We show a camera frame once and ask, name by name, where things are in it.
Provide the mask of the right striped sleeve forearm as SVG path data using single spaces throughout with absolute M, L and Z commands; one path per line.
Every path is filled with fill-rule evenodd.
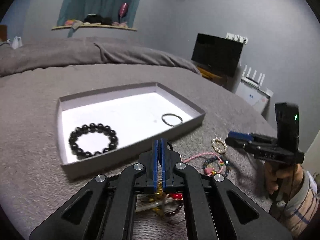
M 312 175 L 309 171 L 303 170 L 303 183 L 299 192 L 289 200 L 286 207 L 284 201 L 276 204 L 276 209 L 284 212 L 280 219 L 281 224 L 291 232 L 293 237 L 298 237 L 311 224 L 319 208 L 317 190 L 317 184 Z

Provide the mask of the person's right hand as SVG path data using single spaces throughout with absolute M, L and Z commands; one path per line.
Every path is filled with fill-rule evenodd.
M 275 170 L 275 164 L 268 161 L 264 163 L 266 190 L 272 195 L 280 189 L 283 200 L 288 202 L 302 188 L 304 181 L 302 166 L 296 164 L 283 170 Z

